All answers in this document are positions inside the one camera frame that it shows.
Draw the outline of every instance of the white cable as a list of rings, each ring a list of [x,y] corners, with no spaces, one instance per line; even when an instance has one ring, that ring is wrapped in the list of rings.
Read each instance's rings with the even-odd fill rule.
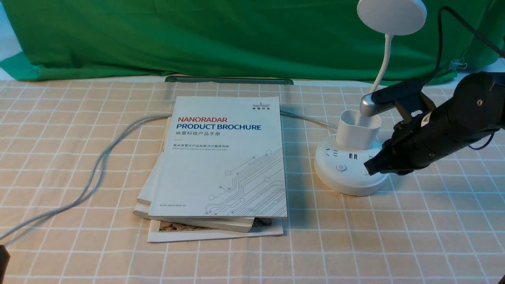
[[[312,122],[315,122],[315,123],[327,126],[329,128],[336,129],[336,127],[334,125],[330,124],[330,123],[327,123],[327,122],[324,122],[324,121],[321,121],[321,120],[318,120],[318,119],[315,119],[315,118],[311,118],[311,117],[308,117],[308,116],[305,116],[305,115],[300,115],[300,114],[296,114],[296,113],[292,113],[292,112],[287,112],[287,111],[283,111],[283,110],[281,110],[280,113],[281,113],[281,115],[285,115],[285,116],[289,116],[289,117],[294,117],[294,118],[299,118],[299,119],[304,119],[304,120],[312,121]],[[121,132],[121,134],[109,146],[107,146],[107,148],[105,148],[105,150],[100,154],[100,156],[98,157],[98,159],[95,162],[95,165],[93,166],[93,169],[91,170],[91,174],[89,176],[89,179],[88,179],[86,185],[84,186],[84,188],[83,188],[81,194],[79,195],[79,197],[74,202],[72,202],[72,203],[70,203],[68,205],[61,206],[61,207],[58,207],[56,209],[47,211],[45,213],[42,213],[42,214],[40,214],[38,216],[35,216],[35,217],[33,217],[33,218],[29,219],[29,220],[26,220],[26,221],[20,223],[19,225],[13,227],[12,229],[8,230],[5,234],[3,234],[2,236],[0,236],[0,241],[4,240],[8,236],[14,234],[16,231],[22,229],[23,227],[27,226],[28,224],[31,224],[31,223],[33,223],[35,221],[42,221],[42,222],[46,221],[47,219],[49,219],[51,217],[54,217],[55,215],[57,215],[57,214],[59,214],[59,213],[61,213],[63,211],[66,211],[66,210],[71,209],[71,208],[73,208],[75,206],[78,206],[78,205],[82,204],[83,202],[85,202],[86,200],[90,199],[91,196],[100,187],[100,184],[102,182],[103,176],[106,173],[105,167],[107,166],[107,160],[109,158],[109,154],[111,153],[112,149],[117,144],[119,144],[119,142],[121,142],[126,136],[128,136],[131,132],[133,132],[136,129],[135,127],[139,127],[140,125],[142,125],[142,124],[144,124],[144,123],[146,123],[148,121],[169,118],[171,116],[172,116],[171,113],[149,115],[149,116],[141,117],[141,118],[133,121],[132,123],[130,123],[123,130],[123,132]],[[91,182],[93,180],[93,177],[95,175],[96,170],[98,169],[98,166],[99,166],[100,162],[102,162],[102,166],[100,167],[100,170],[99,170],[99,173],[98,173],[98,179],[96,181],[96,184],[95,184],[93,190],[91,190],[91,192],[88,195],[86,195],[86,192],[89,190],[89,187],[91,185]]]

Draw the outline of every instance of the table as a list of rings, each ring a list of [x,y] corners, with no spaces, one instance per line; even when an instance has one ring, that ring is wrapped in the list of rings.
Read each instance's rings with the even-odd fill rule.
[[[366,89],[214,83],[0,81],[0,232],[73,201],[98,154],[129,122],[171,111],[175,96],[280,96],[282,108],[335,125]],[[439,105],[453,89],[426,88]],[[400,121],[381,115],[384,141]],[[264,238],[148,244],[132,214],[154,166],[165,121],[113,150],[92,199],[8,246],[6,283],[449,284],[505,273],[505,134],[364,198],[317,178],[313,156],[334,130],[282,118],[289,218]]]

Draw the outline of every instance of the book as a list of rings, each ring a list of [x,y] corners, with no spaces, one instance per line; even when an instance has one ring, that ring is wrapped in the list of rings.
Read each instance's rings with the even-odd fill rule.
[[[286,218],[279,98],[177,97],[149,216]]]
[[[198,227],[207,227],[233,232],[249,232],[253,226],[254,218],[187,218],[187,217],[150,217],[149,205],[137,203],[133,215],[144,219],[157,220],[170,223],[181,223]]]
[[[171,118],[168,118],[167,125],[165,127],[165,133],[162,141],[162,146],[160,147],[159,156],[154,165],[151,173],[147,177],[147,180],[142,187],[138,197],[137,205],[133,210],[133,214],[145,219],[156,219],[166,222],[177,222],[187,225],[208,227],[220,230],[229,230],[236,232],[248,232],[254,222],[254,218],[232,218],[232,219],[220,219],[220,218],[170,218],[170,217],[150,217],[148,215],[151,202],[154,198],[154,191],[156,184],[158,182],[160,174],[160,164],[163,160],[163,151],[168,135],[168,130],[170,129]]]
[[[282,235],[284,230],[280,219],[255,219],[253,228],[247,233],[230,232],[205,227],[190,226],[152,220],[149,225],[149,243],[170,243],[219,239],[251,238],[256,236]]]

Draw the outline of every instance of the cable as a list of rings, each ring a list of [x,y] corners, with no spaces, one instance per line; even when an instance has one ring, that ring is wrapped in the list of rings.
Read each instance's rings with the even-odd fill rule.
[[[482,34],[480,34],[477,30],[475,30],[472,26],[470,26],[467,21],[465,21],[456,11],[452,8],[443,6],[438,9],[438,55],[437,62],[435,64],[435,70],[433,70],[433,74],[425,81],[425,84],[433,80],[438,70],[440,69],[440,61],[442,60],[442,46],[443,46],[443,34],[442,34],[442,11],[449,12],[453,17],[456,18],[466,29],[468,29],[472,34],[478,37],[483,43],[485,43],[488,47],[498,53],[501,57],[505,57],[505,51],[500,50],[497,46],[495,46],[492,42],[490,42],[487,38],[485,38]]]
[[[309,116],[305,116],[303,114],[296,114],[296,113],[292,113],[292,112],[281,110],[281,115],[292,117],[292,118],[303,119],[303,120],[306,120],[306,121],[312,121],[314,123],[317,123],[319,125],[323,125],[323,126],[329,127],[331,129],[337,129],[337,127],[335,125],[331,124],[331,123],[328,123],[328,122],[325,122],[325,121],[322,121],[322,120],[318,120],[318,119],[315,119],[315,118],[312,118],[312,117],[309,117]]]
[[[104,176],[104,173],[105,173],[105,167],[107,165],[107,159],[109,158],[109,154],[111,153],[112,149],[119,143],[121,142],[127,135],[129,135],[131,132],[132,132],[132,128],[135,127],[138,123],[145,123],[146,121],[151,121],[151,120],[157,120],[157,119],[163,119],[163,118],[168,118],[168,117],[171,117],[172,114],[157,114],[157,115],[149,115],[149,116],[144,116],[144,117],[141,117],[135,121],[133,121],[132,123],[130,123],[124,130],[123,132],[119,135],[119,137],[117,137],[109,146],[107,146],[107,148],[100,154],[100,156],[98,157],[98,159],[96,160],[95,162],[95,165],[93,166],[93,169],[91,170],[91,175],[89,176],[89,179],[88,179],[88,182],[86,183],[86,185],[84,186],[84,189],[82,190],[81,194],[79,195],[79,197],[72,203],[68,204],[68,205],[65,205],[65,206],[62,206],[62,207],[59,207],[59,208],[56,208],[56,209],[53,209],[53,210],[50,210],[50,211],[47,211],[45,213],[42,213],[38,216],[35,216],[29,220],[26,220],[24,222],[22,222],[21,224],[13,227],[12,229],[10,229],[9,231],[7,231],[5,234],[3,234],[2,236],[0,236],[0,241],[7,238],[8,236],[10,236],[11,234],[13,234],[14,232],[18,231],[19,229],[23,228],[24,226],[30,224],[30,223],[33,223],[37,220],[40,220],[40,219],[43,219],[43,218],[50,218],[50,217],[53,217],[55,215],[57,215],[58,213],[61,213],[63,211],[66,211],[70,208],[73,208],[75,206],[78,206],[82,203],[84,203],[86,200],[88,200],[89,198],[91,198],[91,196],[98,190],[101,182],[102,182],[102,178]],[[100,172],[99,172],[99,176],[98,176],[98,179],[96,181],[96,184],[95,184],[95,187],[93,188],[93,190],[86,196],[84,197],[84,195],[86,194],[86,192],[88,191],[89,189],[89,186],[91,185],[91,182],[93,180],[93,177],[94,177],[94,174],[96,172],[96,169],[98,168],[98,165],[100,164],[100,161],[102,161],[102,166],[100,168]]]
[[[491,143],[491,141],[493,140],[493,137],[494,137],[494,133],[492,133],[492,134],[491,134],[491,136],[489,137],[489,139],[487,140],[487,142],[486,142],[486,143],[484,143],[484,145],[482,145],[482,146],[480,146],[480,147],[474,148],[474,147],[472,147],[472,146],[470,146],[470,145],[468,145],[468,147],[469,147],[470,149],[473,149],[473,150],[476,150],[476,151],[478,151],[478,150],[482,150],[482,149],[486,148],[486,147],[489,145],[489,143]]]
[[[326,127],[332,128],[332,129],[336,129],[336,127],[334,125],[330,124],[330,123],[327,123],[327,122],[324,122],[324,121],[321,121],[321,120],[318,120],[318,119],[315,119],[315,118],[311,118],[311,117],[308,117],[308,116],[305,116],[305,115],[300,115],[300,114],[296,114],[296,113],[292,113],[292,112],[287,112],[287,111],[283,111],[283,110],[281,110],[280,113],[281,113],[281,115],[285,115],[285,116],[289,116],[289,117],[293,117],[293,118],[299,118],[299,119],[304,119],[304,120],[312,121],[314,123],[317,123],[317,124],[320,124],[320,125],[324,125]],[[4,240],[8,236],[14,234],[18,230],[22,229],[23,227],[25,227],[25,226],[27,226],[27,225],[35,222],[35,221],[39,221],[39,220],[42,220],[42,219],[44,219],[43,221],[45,221],[45,220],[47,220],[47,219],[49,219],[51,217],[54,217],[55,215],[57,215],[57,214],[59,214],[61,212],[64,212],[64,211],[66,211],[68,209],[71,209],[73,207],[79,206],[80,204],[84,203],[86,200],[90,199],[91,196],[93,196],[93,194],[100,187],[100,184],[102,182],[103,176],[105,175],[105,172],[106,172],[105,168],[107,166],[107,160],[109,158],[109,155],[110,155],[112,149],[117,144],[119,144],[119,142],[121,142],[126,136],[128,136],[131,132],[133,132],[135,130],[136,126],[138,127],[141,124],[144,124],[144,123],[146,123],[148,121],[169,118],[171,116],[172,116],[171,113],[169,113],[169,114],[148,115],[148,116],[141,117],[141,118],[133,121],[132,123],[130,123],[123,130],[123,132],[121,132],[121,134],[119,134],[119,136],[115,140],[113,140],[112,143],[109,146],[107,146],[107,148],[99,155],[98,159],[95,162],[95,165],[93,166],[93,169],[91,170],[91,174],[89,176],[89,179],[88,179],[86,185],[84,186],[84,188],[83,188],[81,194],[79,195],[79,197],[74,202],[72,202],[72,203],[70,203],[68,205],[61,206],[59,208],[47,211],[45,213],[42,213],[42,214],[40,214],[38,216],[35,216],[35,217],[33,217],[33,218],[29,219],[29,220],[26,220],[26,221],[20,223],[19,225],[13,227],[9,231],[7,231],[5,234],[3,234],[2,236],[0,236],[0,241]],[[89,187],[91,186],[91,182],[93,181],[96,169],[100,165],[100,162],[102,163],[102,165],[101,165],[100,170],[99,170],[98,179],[96,181],[96,184],[95,184],[93,190],[91,190],[91,192],[88,195],[86,195],[87,191],[89,190]]]

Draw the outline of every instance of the green cloth backdrop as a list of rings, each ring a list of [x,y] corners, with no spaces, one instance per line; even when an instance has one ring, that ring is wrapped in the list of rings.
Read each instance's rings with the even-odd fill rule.
[[[128,75],[373,80],[384,35],[358,18],[358,0],[1,0],[23,49],[0,62],[17,80]],[[437,10],[450,6],[503,45],[505,1],[424,0],[425,26],[393,39],[385,79],[434,68]],[[471,66],[497,55],[444,12],[437,82],[451,60]]]

